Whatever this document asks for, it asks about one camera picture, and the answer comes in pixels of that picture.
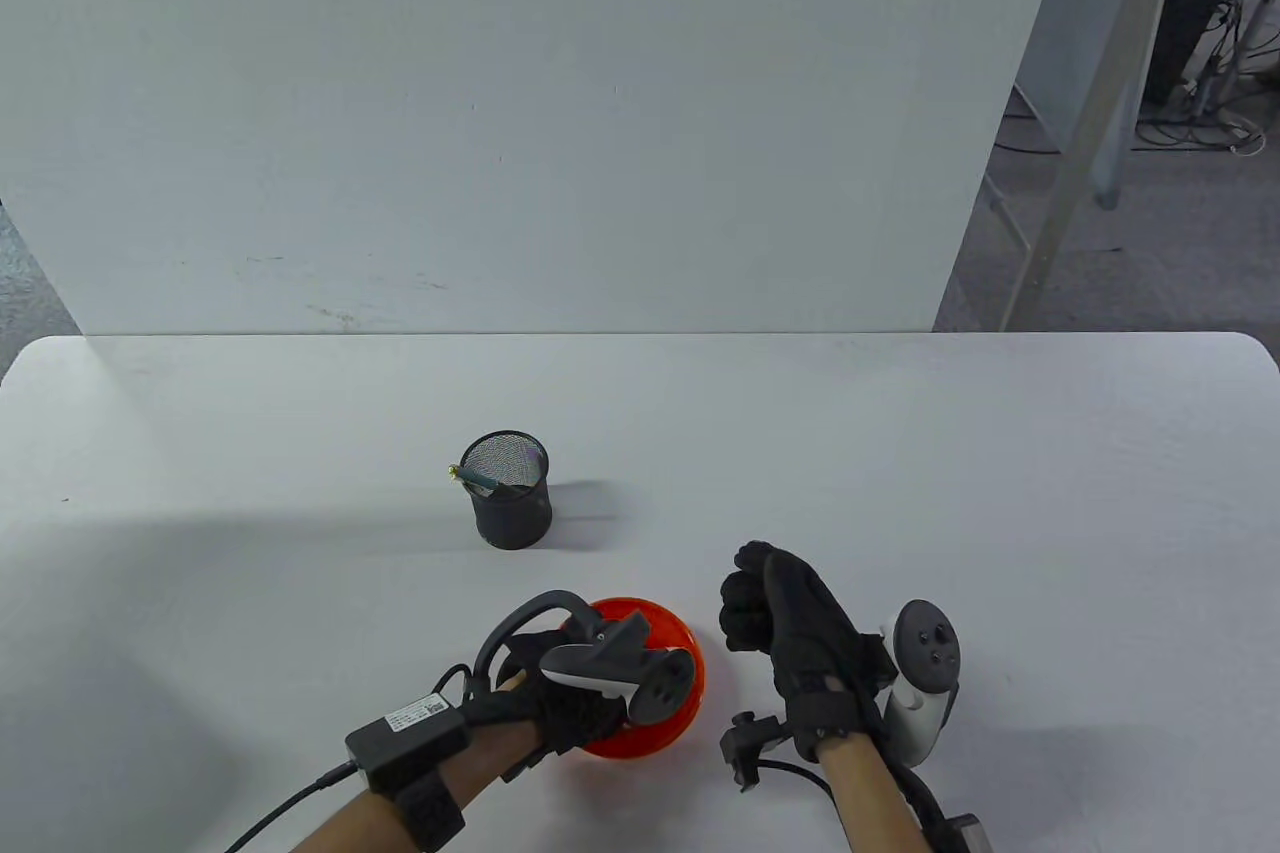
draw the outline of red bowl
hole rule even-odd
[[[611,597],[591,603],[591,607],[607,620],[625,620],[639,610],[649,621],[649,649],[671,649],[678,647],[694,654],[694,667],[698,671],[694,676],[694,688],[689,692],[689,699],[680,707],[676,716],[657,726],[623,726],[608,739],[602,739],[584,747],[593,756],[605,760],[636,760],[639,757],[657,753],[666,749],[680,739],[680,735],[689,729],[698,708],[703,704],[703,693],[707,689],[707,665],[703,662],[703,651],[698,647],[694,631],[685,625],[676,613],[648,599],[635,597]]]

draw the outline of sticker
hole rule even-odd
[[[387,713],[383,719],[387,720],[387,725],[392,727],[392,733],[399,733],[416,722],[421,722],[428,716],[443,713],[448,708],[448,699],[442,697],[439,693],[428,693],[421,699],[415,699],[408,706],[402,706],[399,710]]]

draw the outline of hand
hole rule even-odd
[[[896,674],[881,637],[859,633],[813,567],[786,549],[754,540],[733,565],[721,585],[721,629],[728,648],[759,649],[773,661],[800,754],[813,761],[819,731],[831,726],[817,716],[838,716],[845,731],[879,739],[876,694]],[[852,694],[845,706],[822,695],[840,689]]]
[[[543,675],[539,662],[544,653],[572,642],[575,638],[564,630],[517,633],[511,637],[507,640],[511,654],[499,666],[498,683],[500,685],[521,671],[525,679],[513,689],[488,694],[498,701],[499,708],[518,713],[538,725],[544,749],[529,766],[548,751],[567,753],[575,747],[612,736],[626,720],[627,708],[621,698],[605,698],[595,690],[564,686]]]

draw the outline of gray carpet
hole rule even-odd
[[[77,332],[76,321],[0,207],[0,377],[32,339]]]
[[[1001,140],[1047,145],[1024,120],[1006,122]],[[1039,228],[1057,163],[991,155],[989,172],[1028,234]],[[934,328],[996,328],[1019,263],[996,216],[974,207]],[[1257,158],[1130,155],[1120,207],[1076,210],[1034,327],[1238,329],[1280,356],[1280,143]],[[74,332],[0,209],[0,374],[32,339]]]

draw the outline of forearm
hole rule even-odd
[[[826,739],[818,762],[827,775],[849,845],[856,853],[929,853],[892,774],[865,734]]]
[[[532,722],[481,726],[470,747],[440,763],[440,779],[458,807],[465,807],[539,745]],[[294,853],[416,853],[416,847],[392,802],[361,793]]]

